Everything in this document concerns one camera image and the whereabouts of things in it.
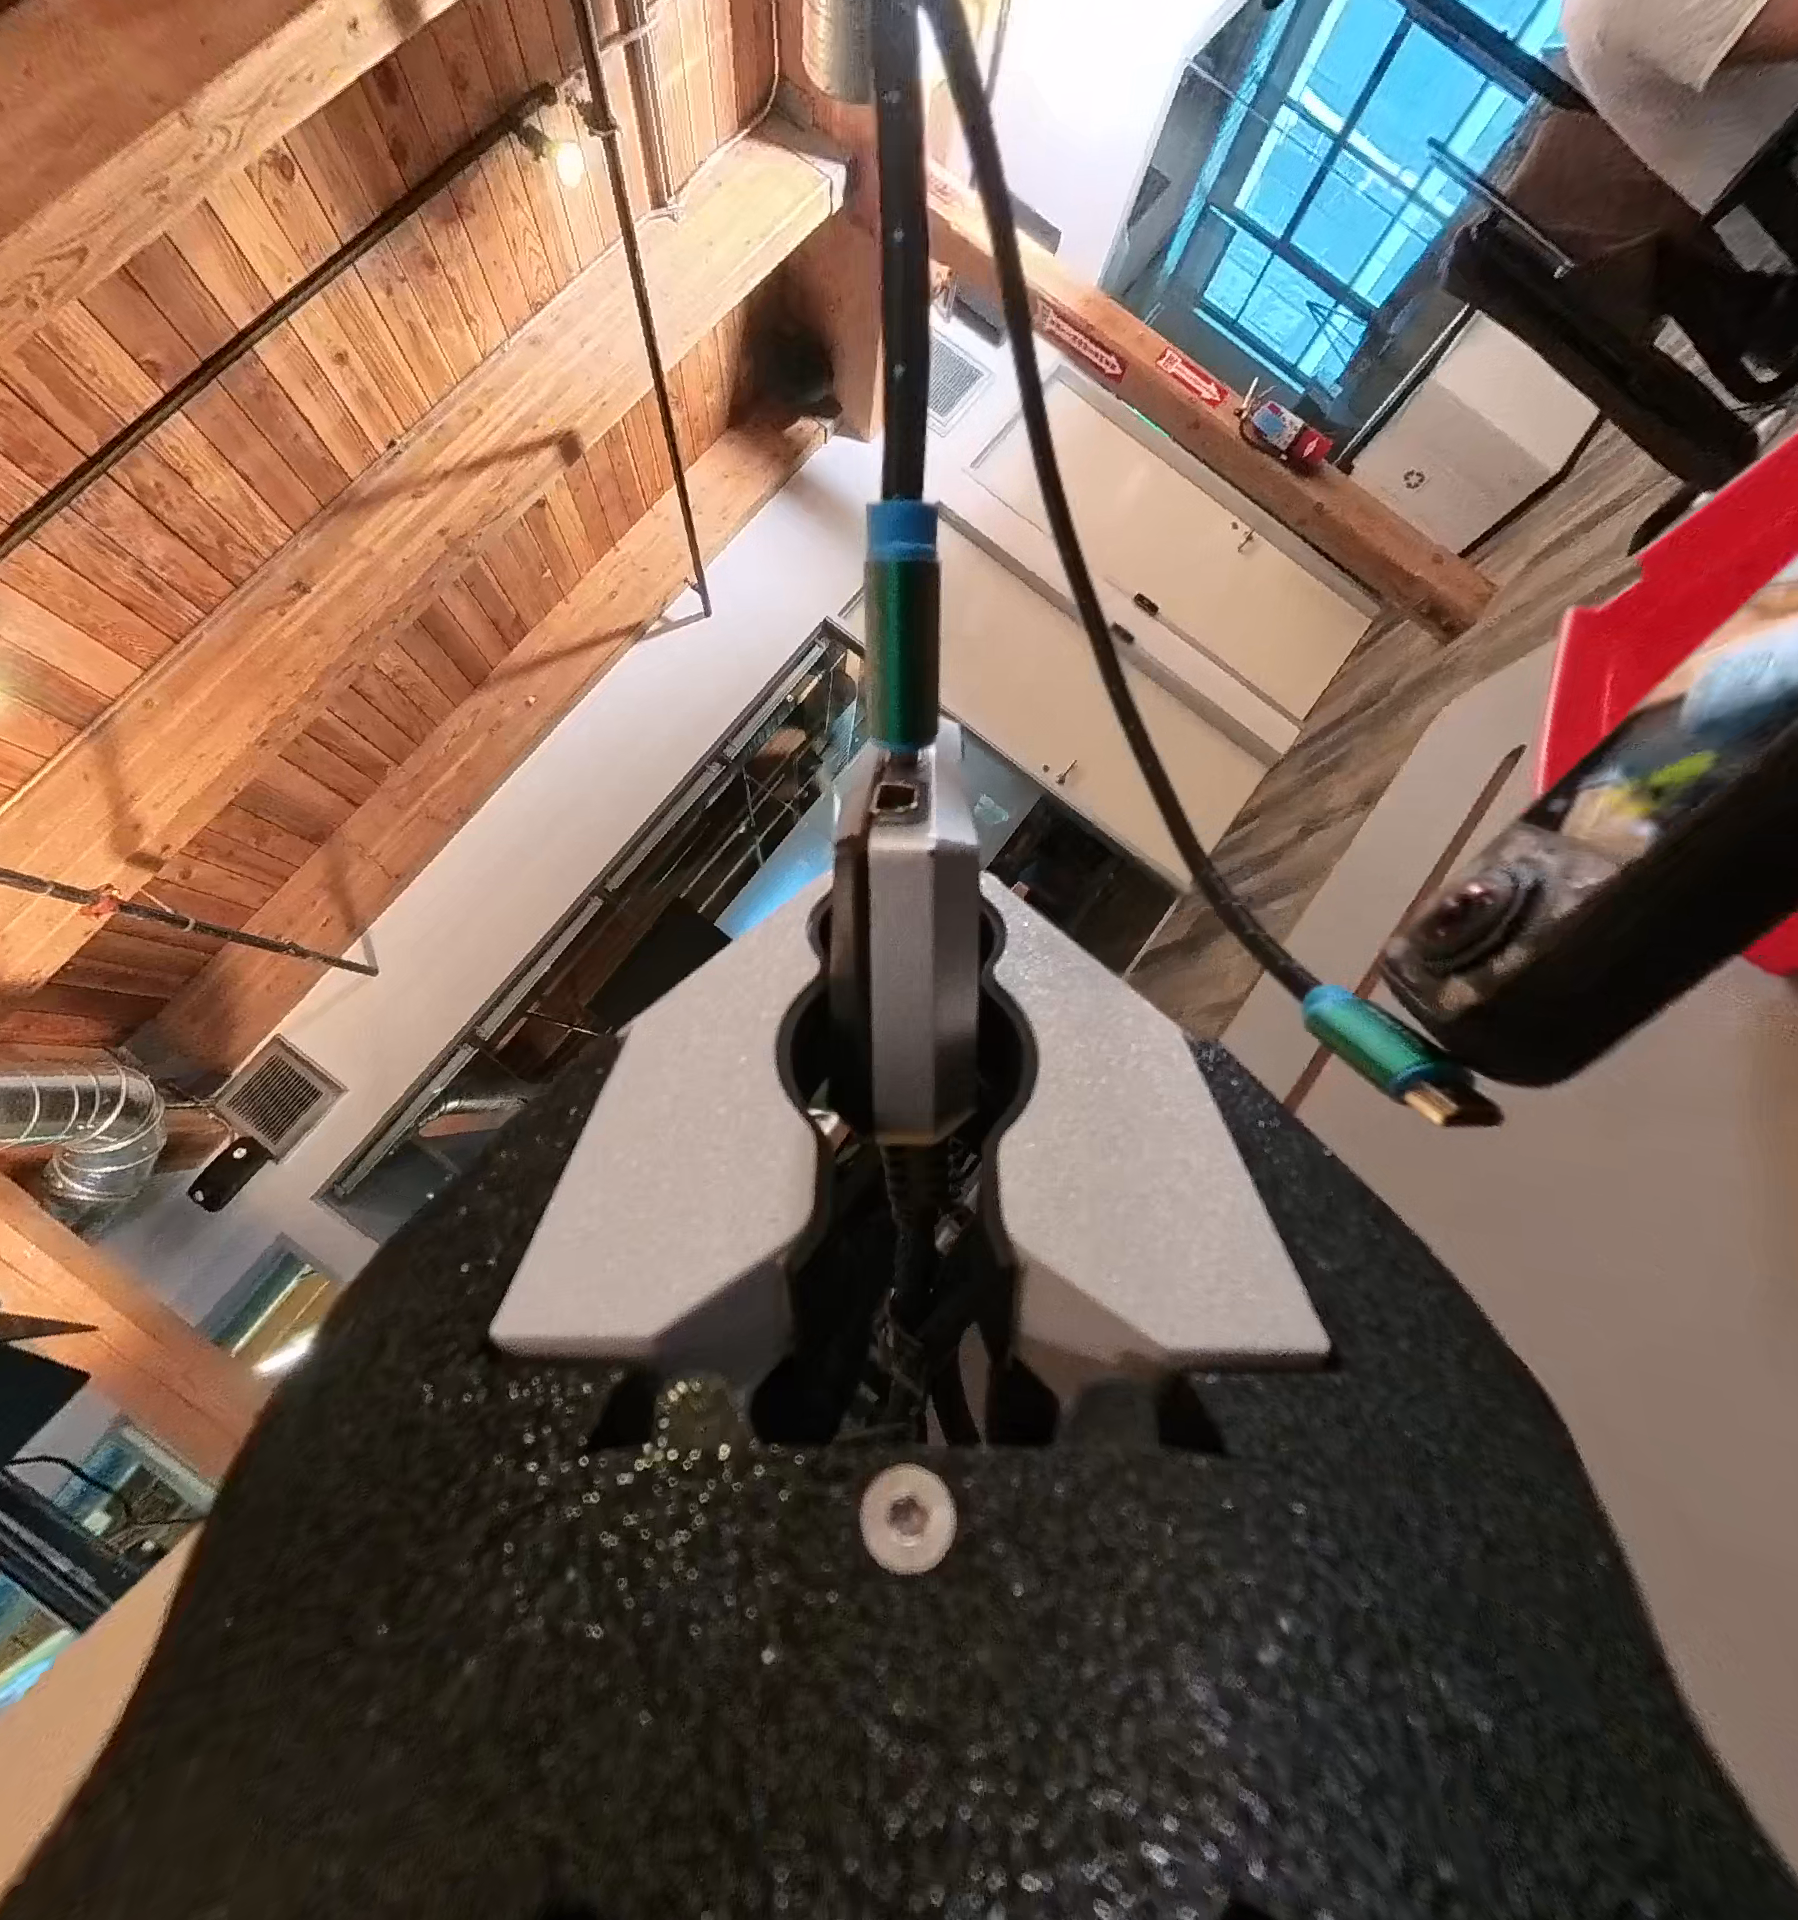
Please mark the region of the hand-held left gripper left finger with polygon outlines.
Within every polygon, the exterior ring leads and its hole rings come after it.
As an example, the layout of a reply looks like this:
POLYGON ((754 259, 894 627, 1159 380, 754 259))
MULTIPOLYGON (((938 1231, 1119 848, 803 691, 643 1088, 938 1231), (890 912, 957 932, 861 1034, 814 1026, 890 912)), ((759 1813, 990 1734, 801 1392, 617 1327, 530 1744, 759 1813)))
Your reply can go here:
POLYGON ((771 1369, 817 1213, 819 1137, 781 1031, 817 981, 797 892, 621 1034, 488 1335, 505 1356, 771 1369))

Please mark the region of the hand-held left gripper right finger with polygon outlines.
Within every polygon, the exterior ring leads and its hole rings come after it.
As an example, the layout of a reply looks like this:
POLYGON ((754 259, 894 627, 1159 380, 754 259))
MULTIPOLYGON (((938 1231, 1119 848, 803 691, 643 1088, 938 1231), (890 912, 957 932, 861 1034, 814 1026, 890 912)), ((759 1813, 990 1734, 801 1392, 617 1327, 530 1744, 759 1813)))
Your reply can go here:
POLYGON ((1030 1034, 1030 1095, 995 1146, 1036 1371, 1317 1369, 1330 1335, 1186 1034, 982 878, 991 976, 1030 1034))

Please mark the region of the grey port adapter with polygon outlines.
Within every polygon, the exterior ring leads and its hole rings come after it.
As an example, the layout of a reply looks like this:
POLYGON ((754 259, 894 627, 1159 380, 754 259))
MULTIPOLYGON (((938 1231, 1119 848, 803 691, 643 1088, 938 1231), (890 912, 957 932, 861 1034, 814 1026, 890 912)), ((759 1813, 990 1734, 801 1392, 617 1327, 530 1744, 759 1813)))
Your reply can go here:
POLYGON ((845 1156, 875 1162, 888 1276, 843 1431, 988 1442, 1009 1347, 1013 1258, 1000 1148, 1026 1092, 1027 1041, 998 983, 1006 927, 959 724, 872 738, 839 776, 827 892, 816 912, 816 1061, 845 1156))

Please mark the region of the black hdmi cable green plugs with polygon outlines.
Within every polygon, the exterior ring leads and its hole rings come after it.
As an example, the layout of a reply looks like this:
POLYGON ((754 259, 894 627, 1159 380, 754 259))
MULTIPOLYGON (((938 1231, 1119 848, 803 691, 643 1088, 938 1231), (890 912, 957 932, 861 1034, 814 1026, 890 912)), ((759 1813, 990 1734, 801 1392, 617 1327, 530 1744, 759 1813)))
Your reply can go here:
POLYGON ((927 144, 918 25, 926 21, 975 170, 1030 461, 1078 624, 1126 752, 1194 889, 1286 991, 1306 1034, 1370 1089, 1440 1129, 1486 1129, 1501 1112, 1450 1053, 1349 987, 1317 980, 1227 886, 1200 844, 1119 662, 1076 531, 1038 372, 1034 301, 972 29, 959 3, 868 3, 879 292, 886 325, 879 493, 864 516, 868 743, 919 748, 941 720, 940 516, 926 497, 929 374, 927 144))

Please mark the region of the red plastic bin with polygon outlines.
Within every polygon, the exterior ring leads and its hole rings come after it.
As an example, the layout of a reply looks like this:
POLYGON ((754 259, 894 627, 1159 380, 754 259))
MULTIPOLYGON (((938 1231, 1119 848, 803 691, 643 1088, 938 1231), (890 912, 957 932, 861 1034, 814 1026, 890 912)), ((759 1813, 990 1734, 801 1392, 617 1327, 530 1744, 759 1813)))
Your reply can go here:
POLYGON ((1636 578, 1562 616, 1534 795, 1564 779, 1631 707, 1798 562, 1798 427, 1654 535, 1636 578))

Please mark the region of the black table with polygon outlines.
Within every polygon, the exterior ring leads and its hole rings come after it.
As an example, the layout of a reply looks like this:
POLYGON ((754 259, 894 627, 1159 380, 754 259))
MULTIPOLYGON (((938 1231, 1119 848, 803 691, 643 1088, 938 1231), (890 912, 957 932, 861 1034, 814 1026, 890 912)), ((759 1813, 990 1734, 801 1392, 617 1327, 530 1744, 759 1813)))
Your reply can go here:
POLYGON ((1488 172, 1436 154, 1474 211, 1441 283, 1698 492, 1798 398, 1798 107, 1706 208, 1683 203, 1564 79, 1488 172))

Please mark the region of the white double door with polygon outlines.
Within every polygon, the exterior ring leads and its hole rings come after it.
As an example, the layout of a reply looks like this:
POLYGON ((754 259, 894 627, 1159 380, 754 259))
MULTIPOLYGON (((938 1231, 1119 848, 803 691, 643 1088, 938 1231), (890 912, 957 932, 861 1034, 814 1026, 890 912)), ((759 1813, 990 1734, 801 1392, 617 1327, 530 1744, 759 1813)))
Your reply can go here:
POLYGON ((1053 366, 1041 393, 1108 619, 1207 705, 1295 730, 1367 635, 1375 601, 1085 376, 1053 366))

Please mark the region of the red fire extinguisher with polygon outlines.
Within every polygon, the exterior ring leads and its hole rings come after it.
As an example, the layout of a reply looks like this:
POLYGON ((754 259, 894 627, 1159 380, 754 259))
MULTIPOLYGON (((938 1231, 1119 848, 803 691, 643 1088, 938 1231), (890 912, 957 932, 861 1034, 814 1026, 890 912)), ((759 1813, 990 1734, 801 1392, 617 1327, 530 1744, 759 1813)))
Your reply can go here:
POLYGON ((1267 457, 1299 474, 1317 474, 1330 466, 1334 442, 1289 406, 1261 396, 1240 409, 1240 435, 1267 457))

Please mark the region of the large paned window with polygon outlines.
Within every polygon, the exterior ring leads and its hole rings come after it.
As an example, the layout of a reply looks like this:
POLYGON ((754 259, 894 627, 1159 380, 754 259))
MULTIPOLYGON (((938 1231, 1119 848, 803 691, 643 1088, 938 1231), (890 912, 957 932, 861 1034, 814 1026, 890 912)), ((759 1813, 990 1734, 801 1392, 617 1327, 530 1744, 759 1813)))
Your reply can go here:
POLYGON ((1464 314, 1441 261, 1564 68, 1558 2, 1236 3, 1181 63, 1099 285, 1344 443, 1464 314))

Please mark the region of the person's white shirt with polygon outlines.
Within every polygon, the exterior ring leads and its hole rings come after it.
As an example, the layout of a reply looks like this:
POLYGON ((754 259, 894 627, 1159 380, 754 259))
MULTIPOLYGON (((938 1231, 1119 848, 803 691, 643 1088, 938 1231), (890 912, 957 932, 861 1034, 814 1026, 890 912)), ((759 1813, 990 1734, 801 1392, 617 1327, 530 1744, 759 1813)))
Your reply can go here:
POLYGON ((1560 32, 1591 110, 1694 211, 1798 118, 1798 2, 1564 2, 1560 32))

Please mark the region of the metal wall vent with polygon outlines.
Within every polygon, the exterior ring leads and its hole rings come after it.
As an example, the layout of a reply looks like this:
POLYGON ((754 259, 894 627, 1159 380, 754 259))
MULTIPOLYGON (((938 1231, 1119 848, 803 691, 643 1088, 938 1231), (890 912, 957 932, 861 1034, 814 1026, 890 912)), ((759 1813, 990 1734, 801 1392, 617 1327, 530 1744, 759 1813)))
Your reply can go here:
POLYGON ((284 1162, 346 1097, 348 1088, 289 1038, 270 1036, 212 1093, 236 1139, 284 1162))

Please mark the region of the silver ventilation duct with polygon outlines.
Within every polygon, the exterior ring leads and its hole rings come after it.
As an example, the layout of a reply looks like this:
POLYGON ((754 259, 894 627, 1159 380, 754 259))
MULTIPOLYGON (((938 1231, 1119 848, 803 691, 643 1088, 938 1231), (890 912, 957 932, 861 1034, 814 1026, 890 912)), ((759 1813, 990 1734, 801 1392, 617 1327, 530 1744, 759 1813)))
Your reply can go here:
POLYGON ((0 1150, 48 1150, 37 1202, 60 1224, 112 1220, 152 1179, 166 1143, 166 1102, 124 1057, 104 1050, 0 1057, 0 1150))

